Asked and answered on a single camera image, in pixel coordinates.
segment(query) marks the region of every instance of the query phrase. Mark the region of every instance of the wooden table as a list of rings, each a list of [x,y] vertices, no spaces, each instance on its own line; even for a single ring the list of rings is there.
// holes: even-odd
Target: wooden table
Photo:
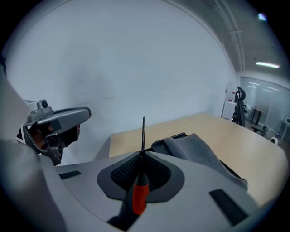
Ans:
[[[259,205],[282,191],[289,176],[284,151],[253,131],[216,116],[200,113],[147,126],[145,148],[182,132],[197,134],[222,162],[246,178],[248,193]],[[141,134],[141,128],[113,134],[109,157],[141,150]]]

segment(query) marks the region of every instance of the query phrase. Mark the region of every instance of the screwdriver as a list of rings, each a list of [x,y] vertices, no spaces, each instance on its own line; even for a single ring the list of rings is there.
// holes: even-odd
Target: screwdriver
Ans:
[[[137,182],[134,185],[133,190],[133,212],[141,215],[146,208],[146,195],[149,193],[149,186],[146,180],[145,167],[144,167],[144,146],[145,146],[145,117],[143,117],[142,125],[142,145],[141,152],[139,154],[140,172],[137,177]]]

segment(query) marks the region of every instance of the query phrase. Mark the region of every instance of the office chair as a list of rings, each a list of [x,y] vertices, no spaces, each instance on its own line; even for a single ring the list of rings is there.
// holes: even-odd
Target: office chair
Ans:
[[[237,122],[239,125],[245,127],[245,108],[243,100],[246,98],[245,91],[237,86],[238,91],[236,91],[235,102],[237,103]]]

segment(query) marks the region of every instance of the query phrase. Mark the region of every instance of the ceiling light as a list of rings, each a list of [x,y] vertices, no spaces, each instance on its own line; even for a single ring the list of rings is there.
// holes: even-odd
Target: ceiling light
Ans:
[[[272,89],[272,90],[276,90],[276,91],[279,91],[279,89],[274,89],[274,88],[272,88],[272,87],[268,87],[269,89]]]
[[[256,64],[271,67],[271,68],[279,68],[280,67],[280,65],[272,64],[272,63],[265,63],[265,62],[257,62]]]
[[[264,14],[260,13],[258,14],[259,20],[267,21],[267,18]]]
[[[253,85],[260,85],[260,84],[257,84],[257,83],[253,83],[253,82],[249,82],[249,84],[253,84]]]

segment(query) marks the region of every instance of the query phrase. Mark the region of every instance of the white wall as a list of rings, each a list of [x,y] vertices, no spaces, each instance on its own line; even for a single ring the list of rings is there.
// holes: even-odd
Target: white wall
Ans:
[[[235,71],[193,15],[160,0],[72,0],[43,11],[11,42],[7,76],[25,99],[90,107],[64,164],[92,160],[110,134],[141,127],[143,116],[152,125],[221,115]]]
[[[249,77],[261,81],[270,82],[284,88],[290,89],[290,77],[284,77],[280,75],[275,75],[272,73],[245,70],[242,72],[237,72],[237,75],[240,77]]]
[[[241,76],[239,75],[239,73],[235,73],[235,77],[236,77],[236,84],[237,86],[241,86]]]

